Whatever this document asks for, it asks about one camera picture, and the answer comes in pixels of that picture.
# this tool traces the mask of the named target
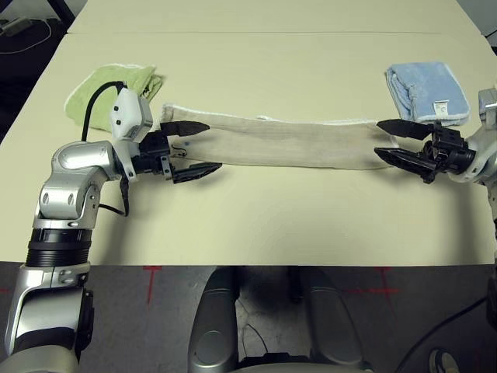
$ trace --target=beige table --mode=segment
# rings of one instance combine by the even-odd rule
[[[478,32],[456,0],[88,0],[70,33]]]
[[[167,75],[152,102],[289,120],[386,119],[397,111],[383,72],[392,63],[442,60],[480,124],[478,90],[495,81],[497,58],[441,34],[163,33],[68,35],[0,147],[1,260],[23,261],[50,157],[80,137],[67,95],[111,62],[156,64]],[[108,138],[90,131],[89,140]],[[120,206],[107,183],[103,202]],[[486,189],[441,176],[427,186],[396,169],[350,171],[223,166],[196,182],[142,177],[131,216],[100,211],[94,264],[448,265],[493,262]]]

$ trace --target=towel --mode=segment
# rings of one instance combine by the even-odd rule
[[[443,126],[464,124],[469,104],[449,66],[443,62],[393,64],[387,84],[402,119]]]
[[[64,112],[77,125],[82,126],[86,106],[92,94],[103,84],[111,81],[125,81],[127,87],[150,101],[162,86],[162,77],[155,74],[155,66],[136,64],[107,64],[97,68],[72,93],[64,104]],[[90,127],[111,132],[109,113],[117,98],[115,89],[102,92],[92,108]]]
[[[392,136],[376,126],[375,120],[368,119],[289,122],[164,105],[161,122],[174,120],[210,126],[210,130],[172,140],[173,157],[205,162],[380,169],[389,165],[376,156],[374,147],[397,146]]]

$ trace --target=gray floor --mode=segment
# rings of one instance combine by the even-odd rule
[[[0,264],[0,325],[5,328],[15,263]],[[84,351],[82,372],[184,372],[189,332],[196,304],[213,267],[163,267],[154,274],[142,267],[93,267],[89,285],[95,292],[93,341]],[[343,290],[358,329],[366,359],[375,371],[392,372],[409,347],[431,326],[485,295],[492,268],[326,267]],[[302,305],[287,297],[282,267],[245,267],[241,301],[237,303],[239,339],[250,322],[271,352],[307,354],[308,335]],[[389,288],[389,298],[381,289]],[[249,356],[263,347],[245,328]],[[497,334],[485,320],[485,308],[440,330],[415,354],[405,372],[427,371],[426,358],[434,347],[445,347],[461,372],[496,371]],[[240,357],[244,357],[239,344]],[[0,360],[5,355],[0,353]]]

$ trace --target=beige towel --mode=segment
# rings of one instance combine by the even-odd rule
[[[173,156],[246,166],[379,169],[388,167],[374,147],[397,146],[374,120],[286,122],[206,113],[166,104],[161,122],[192,120],[210,130],[174,138]]]

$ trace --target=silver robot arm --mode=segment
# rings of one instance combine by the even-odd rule
[[[96,97],[117,87],[110,115],[113,144],[87,142],[89,116]],[[128,183],[140,173],[161,175],[173,183],[203,177],[219,163],[200,163],[176,170],[170,162],[168,136],[208,130],[197,122],[170,122],[150,132],[148,102],[123,82],[106,83],[93,95],[82,140],[58,149],[52,171],[40,192],[26,262],[19,268],[5,333],[9,358],[0,372],[77,371],[81,352],[93,329],[93,296],[85,288],[92,230],[99,207],[127,216]],[[107,181],[119,180],[125,211],[100,204]]]
[[[419,124],[408,120],[384,120],[378,126],[389,134],[403,138],[431,140],[422,151],[414,153],[401,148],[375,148],[387,163],[420,175],[425,183],[434,181],[437,173],[448,173],[458,183],[478,183],[488,190],[497,238],[497,89],[478,93],[481,127],[464,140],[459,131],[440,123]],[[487,319],[497,329],[497,257],[488,280]]]

